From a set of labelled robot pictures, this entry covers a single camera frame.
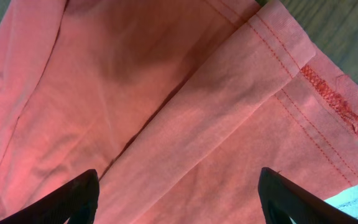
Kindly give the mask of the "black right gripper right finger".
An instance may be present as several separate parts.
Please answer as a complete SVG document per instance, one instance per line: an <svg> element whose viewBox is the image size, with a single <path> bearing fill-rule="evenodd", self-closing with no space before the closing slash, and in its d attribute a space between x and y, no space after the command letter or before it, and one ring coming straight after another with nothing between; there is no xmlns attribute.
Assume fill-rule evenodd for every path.
<svg viewBox="0 0 358 224"><path fill-rule="evenodd" d="M269 167L261 169L258 193L268 224L358 224L358 219L331 206Z"/></svg>

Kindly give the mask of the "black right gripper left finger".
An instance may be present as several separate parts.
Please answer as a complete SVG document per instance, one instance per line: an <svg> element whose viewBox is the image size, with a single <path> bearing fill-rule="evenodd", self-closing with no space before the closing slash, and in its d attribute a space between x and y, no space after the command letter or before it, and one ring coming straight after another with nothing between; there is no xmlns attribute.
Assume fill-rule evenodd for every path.
<svg viewBox="0 0 358 224"><path fill-rule="evenodd" d="M98 198L98 174L89 169L0 224L93 224Z"/></svg>

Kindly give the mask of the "red orange t-shirt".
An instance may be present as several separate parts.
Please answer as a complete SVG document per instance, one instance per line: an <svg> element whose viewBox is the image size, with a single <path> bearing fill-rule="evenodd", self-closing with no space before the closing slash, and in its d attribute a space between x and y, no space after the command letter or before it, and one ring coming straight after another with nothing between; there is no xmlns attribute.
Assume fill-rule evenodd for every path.
<svg viewBox="0 0 358 224"><path fill-rule="evenodd" d="M96 223L262 223L260 170L358 184L358 85L279 1L12 1L0 220L88 169Z"/></svg>

